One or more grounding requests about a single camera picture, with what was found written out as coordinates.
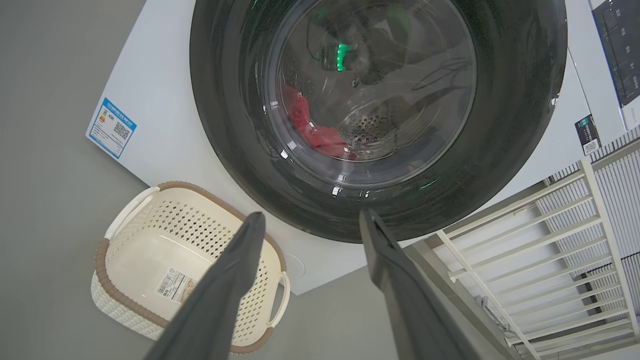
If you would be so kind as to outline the black QR code sticker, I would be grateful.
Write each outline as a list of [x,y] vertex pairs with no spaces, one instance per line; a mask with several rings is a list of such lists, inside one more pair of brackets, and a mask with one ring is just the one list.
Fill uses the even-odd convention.
[[589,157],[592,153],[602,148],[601,139],[592,114],[574,123],[574,128],[578,134],[585,157]]

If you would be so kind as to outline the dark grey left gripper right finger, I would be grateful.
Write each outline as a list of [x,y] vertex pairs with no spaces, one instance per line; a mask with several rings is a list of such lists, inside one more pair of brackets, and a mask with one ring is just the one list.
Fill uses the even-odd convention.
[[398,360],[482,360],[375,210],[359,212],[359,232],[369,276],[384,295]]

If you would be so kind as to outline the stainless steel washing machine drum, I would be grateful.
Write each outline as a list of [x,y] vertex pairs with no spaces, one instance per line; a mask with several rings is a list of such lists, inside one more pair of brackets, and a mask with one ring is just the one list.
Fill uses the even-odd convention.
[[[355,183],[431,166],[467,123],[476,51],[456,0],[293,0],[269,51],[272,120],[301,162]],[[285,124],[281,85],[338,130],[355,161],[311,149]]]

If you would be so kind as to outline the white printed product label sticker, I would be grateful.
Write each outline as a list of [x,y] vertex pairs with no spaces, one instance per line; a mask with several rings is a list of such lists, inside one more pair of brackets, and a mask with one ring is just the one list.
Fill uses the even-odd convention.
[[178,269],[169,268],[156,287],[155,293],[169,301],[182,305],[192,294],[196,285],[197,281],[192,277],[182,271],[178,271]]

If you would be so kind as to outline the washing machine glass door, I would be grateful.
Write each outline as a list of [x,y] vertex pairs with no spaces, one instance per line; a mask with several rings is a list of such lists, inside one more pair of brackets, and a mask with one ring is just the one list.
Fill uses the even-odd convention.
[[190,78],[218,160],[258,205],[323,239],[360,243],[375,210],[396,239],[445,228],[494,198],[549,125],[567,63],[565,0],[455,0],[475,48],[477,84],[466,125],[432,165],[408,177],[354,182],[301,162],[272,118],[270,50],[293,0],[196,0]]

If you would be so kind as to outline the blue energy label sticker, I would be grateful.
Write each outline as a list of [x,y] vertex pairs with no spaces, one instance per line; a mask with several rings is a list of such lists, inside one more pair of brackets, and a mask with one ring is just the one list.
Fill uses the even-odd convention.
[[137,124],[104,97],[87,129],[87,137],[118,160],[136,129]]

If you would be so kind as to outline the white slatted rack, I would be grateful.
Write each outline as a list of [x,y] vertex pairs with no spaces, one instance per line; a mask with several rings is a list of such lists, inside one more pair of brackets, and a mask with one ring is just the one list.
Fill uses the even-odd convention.
[[640,137],[412,244],[498,360],[640,346]]

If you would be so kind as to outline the white front-load washing machine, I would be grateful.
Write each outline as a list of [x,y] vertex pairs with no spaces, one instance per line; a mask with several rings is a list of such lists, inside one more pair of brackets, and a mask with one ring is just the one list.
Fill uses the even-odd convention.
[[[246,194],[218,159],[201,123],[192,86],[190,34],[195,2],[146,0],[142,7],[93,114],[94,118],[106,97],[137,124],[121,157],[114,159],[147,185],[189,182],[242,214],[264,212],[268,233],[282,251],[305,266],[303,278],[293,282],[295,294],[362,268],[366,260],[361,241],[334,241],[283,223]],[[640,127],[640,96],[620,106],[590,0],[564,2],[566,68],[550,123],[514,178],[473,213],[584,157],[575,128],[581,119],[592,115],[601,145]]]

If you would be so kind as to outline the cream perforated laundry basket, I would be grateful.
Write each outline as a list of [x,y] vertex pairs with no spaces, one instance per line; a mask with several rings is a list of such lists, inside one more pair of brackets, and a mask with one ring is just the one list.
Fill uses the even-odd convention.
[[[133,198],[94,256],[91,296],[108,317],[153,341],[183,303],[156,294],[167,269],[197,285],[226,250],[245,215],[202,187],[168,181]],[[230,351],[253,353],[272,337],[290,301],[284,253],[266,234],[256,278],[238,306]]]

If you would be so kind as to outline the round white filter cover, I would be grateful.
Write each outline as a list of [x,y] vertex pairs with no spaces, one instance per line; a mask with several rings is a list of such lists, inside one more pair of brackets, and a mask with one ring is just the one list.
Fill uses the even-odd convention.
[[300,280],[306,274],[306,267],[303,262],[295,255],[284,252],[283,253],[286,264],[286,273],[291,282]]

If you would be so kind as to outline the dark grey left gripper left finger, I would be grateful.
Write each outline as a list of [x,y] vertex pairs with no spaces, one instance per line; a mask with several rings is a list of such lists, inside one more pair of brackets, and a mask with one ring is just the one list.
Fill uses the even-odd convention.
[[265,234],[265,215],[251,213],[144,360],[228,359],[240,301],[255,282]]

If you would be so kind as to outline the red garment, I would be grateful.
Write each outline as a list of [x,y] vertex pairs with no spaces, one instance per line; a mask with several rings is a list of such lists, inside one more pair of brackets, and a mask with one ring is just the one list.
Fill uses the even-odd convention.
[[313,119],[310,102],[301,91],[282,84],[279,94],[285,112],[285,127],[297,134],[311,150],[339,160],[357,160],[337,128],[320,125]]

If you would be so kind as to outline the black washing machine control panel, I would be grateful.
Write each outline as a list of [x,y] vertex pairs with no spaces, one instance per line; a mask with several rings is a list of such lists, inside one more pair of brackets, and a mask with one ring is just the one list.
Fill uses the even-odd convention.
[[590,0],[620,107],[640,97],[640,0]]

